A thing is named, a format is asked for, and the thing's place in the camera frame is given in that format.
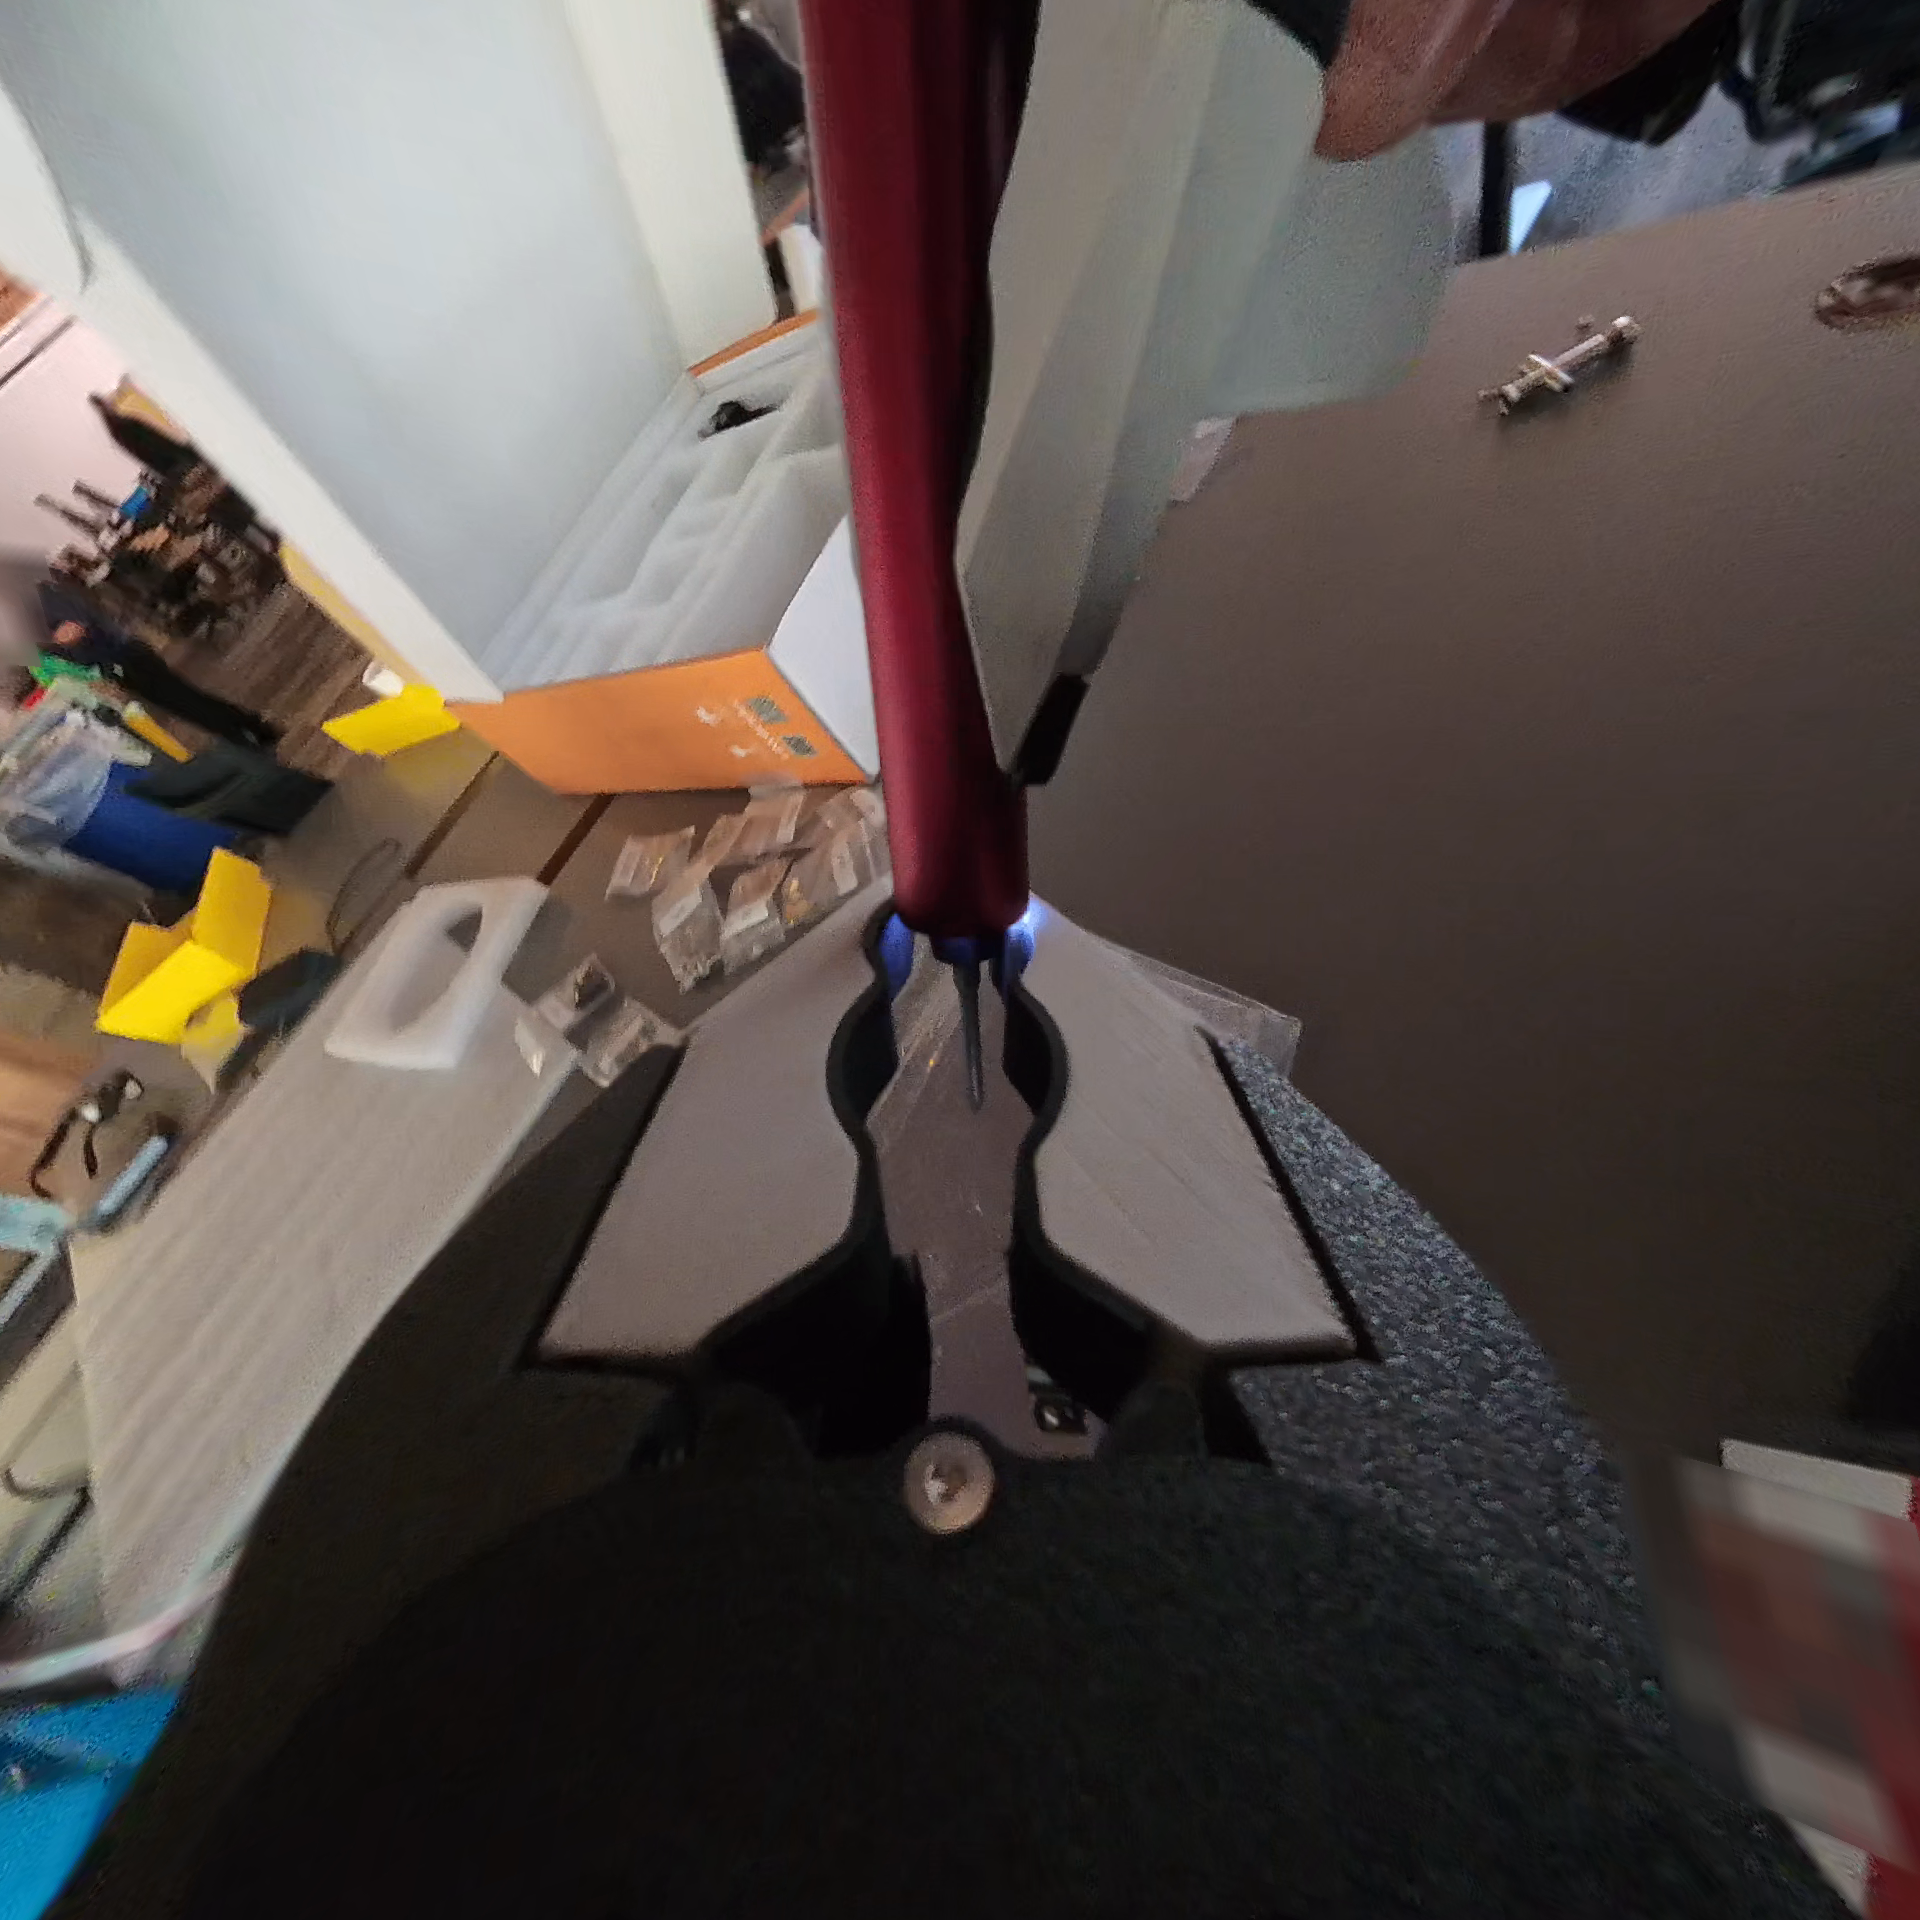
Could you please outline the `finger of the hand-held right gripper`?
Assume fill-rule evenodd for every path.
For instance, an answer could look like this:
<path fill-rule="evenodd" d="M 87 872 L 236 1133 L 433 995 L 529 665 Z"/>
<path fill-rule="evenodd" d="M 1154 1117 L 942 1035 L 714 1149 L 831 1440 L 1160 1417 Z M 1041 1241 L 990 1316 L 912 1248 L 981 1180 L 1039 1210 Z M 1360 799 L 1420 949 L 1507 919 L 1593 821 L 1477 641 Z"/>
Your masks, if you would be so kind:
<path fill-rule="evenodd" d="M 1245 3 L 1041 3 L 990 235 L 957 589 L 999 766 L 1059 681 L 1180 204 Z"/>

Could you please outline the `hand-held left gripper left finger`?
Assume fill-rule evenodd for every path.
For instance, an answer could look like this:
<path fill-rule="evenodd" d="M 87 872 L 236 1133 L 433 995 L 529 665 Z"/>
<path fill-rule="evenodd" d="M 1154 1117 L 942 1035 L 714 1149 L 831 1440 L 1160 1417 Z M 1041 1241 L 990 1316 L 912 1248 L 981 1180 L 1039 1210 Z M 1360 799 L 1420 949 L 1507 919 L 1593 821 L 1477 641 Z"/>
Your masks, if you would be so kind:
<path fill-rule="evenodd" d="M 868 1344 L 897 1282 L 868 1115 L 897 1067 L 887 910 L 832 910 L 711 1006 L 538 1334 L 544 1363 Z"/>

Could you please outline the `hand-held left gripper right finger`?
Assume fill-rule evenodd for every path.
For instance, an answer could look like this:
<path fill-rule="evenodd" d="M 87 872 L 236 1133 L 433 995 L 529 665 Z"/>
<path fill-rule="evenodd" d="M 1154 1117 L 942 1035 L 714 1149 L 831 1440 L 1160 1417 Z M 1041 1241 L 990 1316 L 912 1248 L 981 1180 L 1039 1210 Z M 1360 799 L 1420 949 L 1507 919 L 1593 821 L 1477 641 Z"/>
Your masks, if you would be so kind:
<path fill-rule="evenodd" d="M 1209 1025 L 1132 956 L 1035 920 L 1004 1067 L 1033 1108 L 1015 1223 L 1056 1288 L 1212 1363 L 1362 1351 Z"/>

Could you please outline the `red electric screwdriver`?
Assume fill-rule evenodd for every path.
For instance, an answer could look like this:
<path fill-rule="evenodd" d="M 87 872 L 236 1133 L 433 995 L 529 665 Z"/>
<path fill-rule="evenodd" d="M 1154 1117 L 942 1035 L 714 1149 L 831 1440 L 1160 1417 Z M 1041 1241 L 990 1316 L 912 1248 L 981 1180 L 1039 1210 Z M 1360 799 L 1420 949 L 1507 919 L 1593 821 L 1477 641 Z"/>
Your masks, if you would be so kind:
<path fill-rule="evenodd" d="M 981 976 L 1030 902 L 1030 839 L 955 547 L 1039 8 L 805 3 L 800 26 L 896 910 L 957 981 L 981 1108 Z"/>

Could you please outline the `person's right hand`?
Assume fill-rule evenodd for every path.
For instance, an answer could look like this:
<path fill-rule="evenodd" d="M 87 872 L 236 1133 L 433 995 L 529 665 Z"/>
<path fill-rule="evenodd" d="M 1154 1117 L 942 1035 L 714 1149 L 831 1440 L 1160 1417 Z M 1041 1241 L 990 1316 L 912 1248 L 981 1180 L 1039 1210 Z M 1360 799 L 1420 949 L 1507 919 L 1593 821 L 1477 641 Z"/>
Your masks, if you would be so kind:
<path fill-rule="evenodd" d="M 1701 12 L 1708 3 L 1353 3 L 1316 155 L 1364 160 L 1420 127 L 1563 107 Z"/>

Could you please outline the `metal bolt assembly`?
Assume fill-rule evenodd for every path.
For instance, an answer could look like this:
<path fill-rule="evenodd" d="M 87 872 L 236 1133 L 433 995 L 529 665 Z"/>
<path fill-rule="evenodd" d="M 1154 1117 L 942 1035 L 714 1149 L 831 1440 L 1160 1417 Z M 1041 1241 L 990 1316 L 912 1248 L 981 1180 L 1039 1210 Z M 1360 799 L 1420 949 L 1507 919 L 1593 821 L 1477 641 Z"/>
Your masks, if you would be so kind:
<path fill-rule="evenodd" d="M 1501 417 L 1533 408 L 1540 399 L 1570 394 L 1592 371 L 1620 362 L 1642 340 L 1642 323 L 1634 315 L 1582 316 L 1566 347 L 1555 354 L 1529 354 L 1523 367 L 1501 381 L 1477 392 L 1483 408 Z"/>

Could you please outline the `group of small screw bags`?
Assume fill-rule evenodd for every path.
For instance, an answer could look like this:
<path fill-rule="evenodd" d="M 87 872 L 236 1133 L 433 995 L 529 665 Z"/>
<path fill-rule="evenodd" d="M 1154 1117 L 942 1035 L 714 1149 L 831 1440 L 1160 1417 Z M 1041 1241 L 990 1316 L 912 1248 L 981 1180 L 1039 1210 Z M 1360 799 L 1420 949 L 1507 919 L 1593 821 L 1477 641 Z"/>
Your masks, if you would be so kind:
<path fill-rule="evenodd" d="M 875 784 L 775 776 L 590 805 L 510 965 L 524 1066 L 606 1086 L 887 872 Z"/>

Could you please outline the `white foam block with hole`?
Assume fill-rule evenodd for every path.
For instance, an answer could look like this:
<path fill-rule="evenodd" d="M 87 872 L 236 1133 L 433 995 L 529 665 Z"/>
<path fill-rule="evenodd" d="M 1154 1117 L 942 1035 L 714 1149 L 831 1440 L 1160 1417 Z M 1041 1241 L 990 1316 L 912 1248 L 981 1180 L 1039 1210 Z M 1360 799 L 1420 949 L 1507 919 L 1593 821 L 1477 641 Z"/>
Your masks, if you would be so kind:
<path fill-rule="evenodd" d="M 352 965 L 323 1050 L 414 1074 L 461 1067 L 544 902 L 534 876 L 420 888 Z"/>

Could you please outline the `white foam sheet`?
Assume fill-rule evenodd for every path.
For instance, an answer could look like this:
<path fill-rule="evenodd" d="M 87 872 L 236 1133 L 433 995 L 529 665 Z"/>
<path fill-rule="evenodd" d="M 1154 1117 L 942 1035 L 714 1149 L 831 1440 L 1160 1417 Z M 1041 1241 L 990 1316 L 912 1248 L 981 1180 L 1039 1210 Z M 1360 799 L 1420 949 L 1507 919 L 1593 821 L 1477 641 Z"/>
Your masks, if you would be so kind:
<path fill-rule="evenodd" d="M 71 1251 L 75 1355 L 109 1632 L 157 1623 L 238 1552 L 368 1331 L 590 1066 L 670 1059 L 638 1002 L 529 1067 L 494 993 L 458 1067 L 341 1062 L 323 1012 L 149 1208 Z"/>

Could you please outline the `orange white cardboard box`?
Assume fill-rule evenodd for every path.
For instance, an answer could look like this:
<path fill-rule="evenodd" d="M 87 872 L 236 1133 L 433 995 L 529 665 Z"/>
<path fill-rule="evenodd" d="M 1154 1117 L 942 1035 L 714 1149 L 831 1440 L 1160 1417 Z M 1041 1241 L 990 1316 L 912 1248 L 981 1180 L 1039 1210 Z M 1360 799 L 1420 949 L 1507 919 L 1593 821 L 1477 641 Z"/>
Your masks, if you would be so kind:
<path fill-rule="evenodd" d="M 819 316 L 688 369 L 485 649 L 465 727 L 554 792 L 880 775 Z"/>

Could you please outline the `small yellow box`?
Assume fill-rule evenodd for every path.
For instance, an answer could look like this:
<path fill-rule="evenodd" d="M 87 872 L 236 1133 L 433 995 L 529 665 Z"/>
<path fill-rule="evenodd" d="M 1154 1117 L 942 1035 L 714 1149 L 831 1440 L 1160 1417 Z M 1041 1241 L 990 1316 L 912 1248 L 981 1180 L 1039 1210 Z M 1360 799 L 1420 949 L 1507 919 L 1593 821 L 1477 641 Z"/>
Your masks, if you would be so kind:
<path fill-rule="evenodd" d="M 458 712 L 432 687 L 411 681 L 363 707 L 332 715 L 321 730 L 350 754 L 393 758 L 461 727 Z"/>

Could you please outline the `large open yellow box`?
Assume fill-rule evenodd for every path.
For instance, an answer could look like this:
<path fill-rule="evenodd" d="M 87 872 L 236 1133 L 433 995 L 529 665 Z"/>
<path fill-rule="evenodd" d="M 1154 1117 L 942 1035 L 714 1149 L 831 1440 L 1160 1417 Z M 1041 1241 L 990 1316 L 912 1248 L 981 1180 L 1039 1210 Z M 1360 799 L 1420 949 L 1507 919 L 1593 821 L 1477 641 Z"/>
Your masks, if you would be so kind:
<path fill-rule="evenodd" d="M 215 848 L 177 923 L 130 923 L 109 972 L 94 1030 L 177 1044 L 218 995 L 256 981 L 273 888 L 246 855 Z"/>

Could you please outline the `black bin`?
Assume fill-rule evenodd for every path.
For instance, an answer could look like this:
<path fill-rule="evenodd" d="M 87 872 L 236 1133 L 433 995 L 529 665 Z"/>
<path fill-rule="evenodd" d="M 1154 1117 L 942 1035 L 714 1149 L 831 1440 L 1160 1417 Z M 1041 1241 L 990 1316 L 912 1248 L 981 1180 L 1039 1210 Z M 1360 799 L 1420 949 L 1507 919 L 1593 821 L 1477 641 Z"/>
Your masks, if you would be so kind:
<path fill-rule="evenodd" d="M 215 741 L 182 760 L 155 760 L 129 781 L 129 792 L 179 821 L 292 835 L 332 792 L 332 781 L 289 766 L 273 754 Z"/>

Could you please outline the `black eyeglasses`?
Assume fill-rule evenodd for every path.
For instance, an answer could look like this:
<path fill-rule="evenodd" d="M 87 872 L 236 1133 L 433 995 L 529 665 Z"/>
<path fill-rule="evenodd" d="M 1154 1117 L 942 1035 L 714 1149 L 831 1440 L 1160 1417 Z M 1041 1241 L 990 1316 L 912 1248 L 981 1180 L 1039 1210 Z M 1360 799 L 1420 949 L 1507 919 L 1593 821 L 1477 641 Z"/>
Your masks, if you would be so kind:
<path fill-rule="evenodd" d="M 43 1180 L 57 1168 L 70 1146 L 75 1146 L 86 1180 L 94 1183 L 100 1174 L 100 1130 L 142 1105 L 143 1093 L 146 1084 L 130 1067 L 117 1067 L 98 1084 L 86 1086 L 43 1141 L 35 1161 L 25 1171 L 31 1194 L 43 1202 L 54 1198 Z"/>

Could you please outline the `blue bin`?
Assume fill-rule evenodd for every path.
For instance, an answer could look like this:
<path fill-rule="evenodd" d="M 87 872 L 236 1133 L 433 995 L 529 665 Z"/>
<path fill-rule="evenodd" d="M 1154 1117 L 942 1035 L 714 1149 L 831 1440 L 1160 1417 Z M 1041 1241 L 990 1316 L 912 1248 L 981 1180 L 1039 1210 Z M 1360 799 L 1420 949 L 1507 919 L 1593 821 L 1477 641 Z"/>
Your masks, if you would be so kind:
<path fill-rule="evenodd" d="M 98 802 L 62 853 L 130 878 L 149 891 L 192 897 L 215 853 L 242 853 L 247 835 L 227 824 L 191 821 L 130 791 L 142 766 L 111 763 Z"/>

